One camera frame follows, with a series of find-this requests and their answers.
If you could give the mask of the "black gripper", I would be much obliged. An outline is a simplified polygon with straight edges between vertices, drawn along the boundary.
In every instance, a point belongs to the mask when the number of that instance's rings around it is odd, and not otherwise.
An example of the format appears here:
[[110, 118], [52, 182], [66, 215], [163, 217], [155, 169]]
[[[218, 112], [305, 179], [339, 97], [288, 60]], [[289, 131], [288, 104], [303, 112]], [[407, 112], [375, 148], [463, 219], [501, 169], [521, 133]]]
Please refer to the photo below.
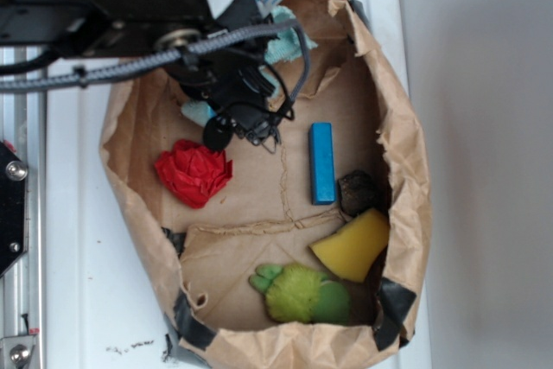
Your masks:
[[203, 144], [214, 152], [225, 150], [235, 127], [238, 138], [276, 154], [282, 118], [269, 109], [272, 87], [262, 73], [272, 19], [262, 16], [255, 0], [232, 0], [218, 18], [207, 0], [159, 4], [179, 17], [158, 36], [156, 53], [183, 91], [216, 113], [203, 130]]

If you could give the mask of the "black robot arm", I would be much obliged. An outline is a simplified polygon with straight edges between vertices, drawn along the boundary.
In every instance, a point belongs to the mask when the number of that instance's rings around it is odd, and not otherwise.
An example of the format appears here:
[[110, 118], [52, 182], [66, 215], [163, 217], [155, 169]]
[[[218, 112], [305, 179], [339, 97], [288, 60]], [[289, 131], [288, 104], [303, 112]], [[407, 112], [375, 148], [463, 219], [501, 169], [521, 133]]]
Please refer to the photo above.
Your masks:
[[1, 0], [1, 43], [36, 47], [1, 67], [3, 92], [117, 83], [164, 70], [214, 116], [211, 150], [278, 139], [290, 102], [269, 107], [278, 24], [258, 0]]

